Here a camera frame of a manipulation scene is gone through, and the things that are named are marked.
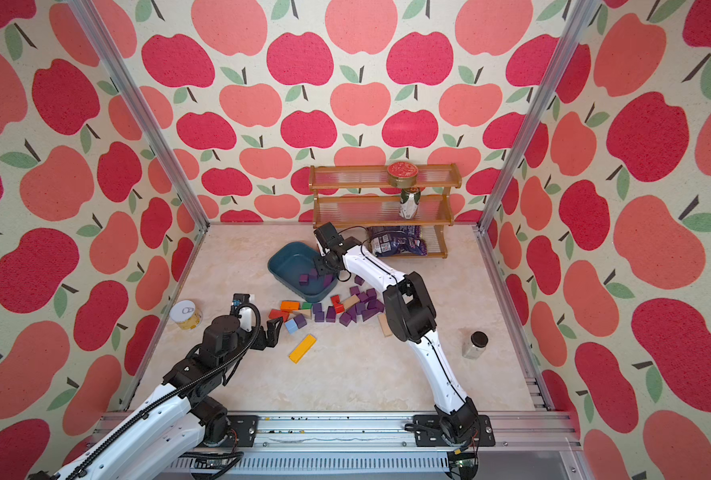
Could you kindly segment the left aluminium frame post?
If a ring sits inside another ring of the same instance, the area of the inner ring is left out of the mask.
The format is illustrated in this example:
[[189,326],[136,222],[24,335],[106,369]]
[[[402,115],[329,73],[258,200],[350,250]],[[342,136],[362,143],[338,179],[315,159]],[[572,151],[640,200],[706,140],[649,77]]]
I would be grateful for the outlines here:
[[177,156],[163,136],[163,131],[151,107],[147,104],[145,96],[129,72],[120,50],[115,46],[110,30],[105,26],[99,10],[93,2],[84,0],[69,1],[69,6],[71,6],[101,62],[108,70],[111,80],[117,83],[120,93],[141,127],[149,146],[157,154],[169,180],[173,183],[177,194],[195,221],[197,230],[207,232],[210,222],[206,212],[191,188]]

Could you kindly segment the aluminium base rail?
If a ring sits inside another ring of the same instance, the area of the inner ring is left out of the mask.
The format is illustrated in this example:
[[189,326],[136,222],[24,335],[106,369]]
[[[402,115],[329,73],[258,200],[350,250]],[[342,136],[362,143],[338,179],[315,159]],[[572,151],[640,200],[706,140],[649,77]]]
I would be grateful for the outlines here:
[[107,431],[60,471],[64,479],[154,479],[439,474],[449,479],[591,479],[569,417],[557,412],[481,416],[465,449],[441,439],[429,414],[243,413],[211,442],[193,415]]

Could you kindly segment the purple snack bag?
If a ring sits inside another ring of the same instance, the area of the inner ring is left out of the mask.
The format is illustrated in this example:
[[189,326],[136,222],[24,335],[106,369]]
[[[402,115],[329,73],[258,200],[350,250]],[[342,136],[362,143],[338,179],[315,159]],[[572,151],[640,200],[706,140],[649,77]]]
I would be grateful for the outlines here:
[[368,227],[367,236],[371,253],[377,257],[427,256],[429,253],[419,225]]

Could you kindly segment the orange block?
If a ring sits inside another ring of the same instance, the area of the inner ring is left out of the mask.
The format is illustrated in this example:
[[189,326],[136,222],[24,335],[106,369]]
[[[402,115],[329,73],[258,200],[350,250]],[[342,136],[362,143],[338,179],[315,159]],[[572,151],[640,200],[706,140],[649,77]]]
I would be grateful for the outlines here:
[[297,301],[283,301],[281,303],[281,310],[292,312],[301,309],[301,303]]

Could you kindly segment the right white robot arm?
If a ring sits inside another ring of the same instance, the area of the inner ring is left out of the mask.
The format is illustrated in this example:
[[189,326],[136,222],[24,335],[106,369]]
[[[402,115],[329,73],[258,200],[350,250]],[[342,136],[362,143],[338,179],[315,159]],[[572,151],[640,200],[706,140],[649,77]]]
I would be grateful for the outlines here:
[[371,254],[355,237],[345,238],[331,223],[314,230],[321,256],[315,266],[321,272],[342,271],[359,276],[383,296],[387,325],[393,336],[407,343],[419,359],[431,386],[439,429],[447,444],[467,447],[481,434],[479,411],[459,384],[437,333],[437,310],[423,277],[403,273]]

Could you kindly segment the light blue block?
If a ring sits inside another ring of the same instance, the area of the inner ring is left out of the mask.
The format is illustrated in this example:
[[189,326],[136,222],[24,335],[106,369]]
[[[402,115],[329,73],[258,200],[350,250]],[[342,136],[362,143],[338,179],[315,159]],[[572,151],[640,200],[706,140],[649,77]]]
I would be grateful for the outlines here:
[[299,330],[297,322],[295,322],[295,320],[293,319],[285,322],[285,328],[287,329],[287,332],[289,332],[289,334],[294,334]]

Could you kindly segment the aluminium frame post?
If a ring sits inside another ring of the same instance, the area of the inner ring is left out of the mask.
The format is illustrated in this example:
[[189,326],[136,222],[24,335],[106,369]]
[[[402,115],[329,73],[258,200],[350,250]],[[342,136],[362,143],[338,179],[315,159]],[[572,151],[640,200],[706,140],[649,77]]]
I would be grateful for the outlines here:
[[129,72],[120,50],[115,46],[110,30],[105,26],[99,10],[93,2],[84,0],[69,1],[69,6],[71,6],[101,62],[108,70],[111,80],[117,83],[120,93],[141,127],[149,146],[157,154],[169,180],[173,183],[177,194],[195,221],[197,230],[207,232],[210,222],[206,212],[191,188],[177,156],[163,136],[163,131],[151,107],[147,104],[145,96]]
[[567,23],[559,42],[557,42],[557,48],[555,48],[555,52],[553,52],[553,56],[551,56],[551,60],[547,64],[547,70],[545,70],[541,84],[535,90],[535,96],[533,96],[533,100],[529,104],[525,120],[523,120],[523,124],[519,128],[513,147],[505,156],[501,174],[497,178],[493,193],[487,200],[481,221],[477,224],[477,233],[481,235],[487,232],[491,220],[497,213],[497,208],[501,207],[503,196],[505,196],[511,180],[515,177],[515,170],[525,160],[525,150],[531,144],[531,140],[533,140],[533,136],[535,136],[535,132],[537,132],[537,128],[541,120],[543,120],[543,112],[547,111],[553,100],[557,100],[557,86],[565,75],[565,70],[569,67],[569,62],[571,62],[579,42],[583,39],[585,30],[593,22],[591,18],[593,18],[595,10],[601,6],[601,1],[581,0],[574,1],[573,5],[575,5],[575,10],[567,16]]

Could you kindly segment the yellow tin can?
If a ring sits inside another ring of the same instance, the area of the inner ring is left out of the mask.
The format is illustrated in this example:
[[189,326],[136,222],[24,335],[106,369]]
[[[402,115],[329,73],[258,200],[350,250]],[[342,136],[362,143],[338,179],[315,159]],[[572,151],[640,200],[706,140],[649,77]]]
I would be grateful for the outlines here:
[[192,330],[202,322],[201,309],[193,300],[182,300],[175,304],[169,313],[169,320],[181,330]]

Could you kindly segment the natural wood short block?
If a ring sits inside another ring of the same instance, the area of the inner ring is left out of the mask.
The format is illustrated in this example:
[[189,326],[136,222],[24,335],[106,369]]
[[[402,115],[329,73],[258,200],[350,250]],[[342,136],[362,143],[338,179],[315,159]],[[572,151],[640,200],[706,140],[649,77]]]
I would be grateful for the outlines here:
[[350,310],[355,305],[359,304],[359,302],[361,302],[361,298],[359,298],[359,296],[357,295],[353,295],[343,301],[343,306],[345,310]]

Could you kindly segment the natural wood long block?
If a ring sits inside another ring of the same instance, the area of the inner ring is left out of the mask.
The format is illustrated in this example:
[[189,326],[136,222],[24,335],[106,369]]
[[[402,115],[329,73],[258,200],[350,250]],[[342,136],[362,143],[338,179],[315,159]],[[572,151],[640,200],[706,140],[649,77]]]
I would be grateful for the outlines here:
[[381,331],[383,331],[383,336],[385,337],[391,337],[393,335],[393,332],[391,332],[391,328],[389,328],[389,323],[387,323],[387,315],[385,313],[379,314],[377,316],[379,318],[379,325],[381,325]]

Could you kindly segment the purple prism block right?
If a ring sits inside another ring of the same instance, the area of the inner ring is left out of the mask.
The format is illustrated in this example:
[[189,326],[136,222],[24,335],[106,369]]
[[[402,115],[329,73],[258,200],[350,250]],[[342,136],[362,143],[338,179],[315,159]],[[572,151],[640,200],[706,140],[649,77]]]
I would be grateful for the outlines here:
[[377,310],[379,312],[384,312],[385,305],[383,305],[383,302],[379,301],[379,299],[372,299],[369,302],[369,310]]

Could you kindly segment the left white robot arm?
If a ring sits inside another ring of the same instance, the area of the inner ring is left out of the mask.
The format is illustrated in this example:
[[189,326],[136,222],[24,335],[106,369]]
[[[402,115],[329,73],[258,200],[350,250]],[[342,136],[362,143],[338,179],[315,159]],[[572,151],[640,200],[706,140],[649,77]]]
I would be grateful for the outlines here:
[[243,458],[241,444],[251,445],[256,426],[233,422],[227,408],[211,393],[226,386],[249,350],[273,348],[284,318],[262,323],[259,309],[241,295],[231,312],[215,318],[203,340],[164,376],[163,383],[96,445],[55,473],[31,479],[153,479],[198,446],[227,444],[228,452],[209,458],[225,460],[227,471]]

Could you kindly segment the wooden three-tier shelf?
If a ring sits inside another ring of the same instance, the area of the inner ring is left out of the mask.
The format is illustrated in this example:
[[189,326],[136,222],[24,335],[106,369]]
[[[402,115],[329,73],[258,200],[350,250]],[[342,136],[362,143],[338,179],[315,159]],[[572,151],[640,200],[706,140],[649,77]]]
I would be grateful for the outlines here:
[[421,197],[411,219],[399,214],[399,194],[385,193],[397,190],[400,183],[389,175],[387,166],[313,167],[309,186],[314,198],[314,225],[331,223],[339,230],[355,233],[366,227],[417,225],[427,243],[427,256],[447,257],[443,228],[455,223],[449,194],[461,187],[459,168],[455,164],[417,168],[413,186]]

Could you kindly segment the teal plastic storage bin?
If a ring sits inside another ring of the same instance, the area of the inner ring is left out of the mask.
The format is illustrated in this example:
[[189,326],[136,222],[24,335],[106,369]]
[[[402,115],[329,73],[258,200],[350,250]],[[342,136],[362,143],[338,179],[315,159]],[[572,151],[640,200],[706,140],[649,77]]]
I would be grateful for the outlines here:
[[320,302],[338,285],[337,277],[327,287],[324,286],[325,276],[323,275],[320,275],[318,279],[310,277],[310,283],[306,286],[299,284],[300,275],[308,274],[310,276],[310,271],[316,269],[314,259],[319,255],[320,252],[317,249],[303,242],[291,242],[270,258],[268,269],[281,284],[303,298],[305,302]]

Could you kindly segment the red arch block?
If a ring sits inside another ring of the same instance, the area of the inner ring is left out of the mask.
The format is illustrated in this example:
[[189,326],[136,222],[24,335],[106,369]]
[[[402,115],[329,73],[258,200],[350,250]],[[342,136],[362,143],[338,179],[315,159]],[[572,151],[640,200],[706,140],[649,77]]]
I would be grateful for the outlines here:
[[345,312],[346,308],[345,308],[344,304],[341,302],[341,297],[339,295],[331,296],[331,302],[332,302],[333,310],[337,314],[342,314]]

